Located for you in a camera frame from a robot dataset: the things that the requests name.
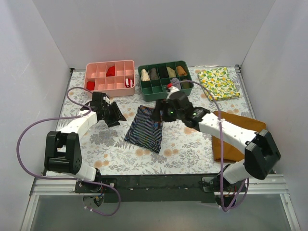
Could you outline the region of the navy striped underwear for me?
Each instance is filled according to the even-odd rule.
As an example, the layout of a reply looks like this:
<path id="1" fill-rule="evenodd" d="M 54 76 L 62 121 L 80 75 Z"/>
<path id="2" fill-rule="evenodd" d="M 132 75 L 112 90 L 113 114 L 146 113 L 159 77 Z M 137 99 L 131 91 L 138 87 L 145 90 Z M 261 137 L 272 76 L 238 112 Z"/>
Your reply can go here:
<path id="1" fill-rule="evenodd" d="M 156 120 L 152 120 L 153 112 L 153 108 L 140 105 L 124 140 L 130 144 L 159 153 L 163 129 L 162 113 L 155 113 Z"/>

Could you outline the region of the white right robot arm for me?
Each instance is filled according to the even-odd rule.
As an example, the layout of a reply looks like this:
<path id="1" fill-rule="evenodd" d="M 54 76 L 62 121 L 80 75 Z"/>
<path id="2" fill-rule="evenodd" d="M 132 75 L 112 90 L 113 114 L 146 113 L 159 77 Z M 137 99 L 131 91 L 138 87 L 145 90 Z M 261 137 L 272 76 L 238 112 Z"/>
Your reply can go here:
<path id="1" fill-rule="evenodd" d="M 266 129 L 256 132 L 219 119 L 202 107 L 194 107 L 182 91 L 171 91 L 164 100 L 157 100 L 151 119 L 164 122 L 182 121 L 185 126 L 222 139 L 244 154 L 244 159 L 224 167 L 209 185 L 223 191 L 249 177 L 263 180 L 280 160 L 281 154 L 272 134 Z"/>

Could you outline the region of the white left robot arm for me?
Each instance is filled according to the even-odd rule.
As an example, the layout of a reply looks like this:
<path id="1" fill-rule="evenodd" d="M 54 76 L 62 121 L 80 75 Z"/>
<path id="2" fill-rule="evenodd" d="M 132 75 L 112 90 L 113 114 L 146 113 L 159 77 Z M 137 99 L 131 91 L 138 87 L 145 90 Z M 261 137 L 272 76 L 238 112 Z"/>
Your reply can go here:
<path id="1" fill-rule="evenodd" d="M 96 168 L 82 161 L 80 140 L 99 121 L 108 127 L 125 121 L 116 102 L 106 93 L 94 92 L 92 100 L 86 103 L 78 118 L 73 119 L 59 131 L 51 131 L 46 137 L 44 166 L 48 171 L 66 173 L 77 179 L 86 180 L 86 187 L 93 193 L 102 188 L 102 180 L 97 177 Z"/>

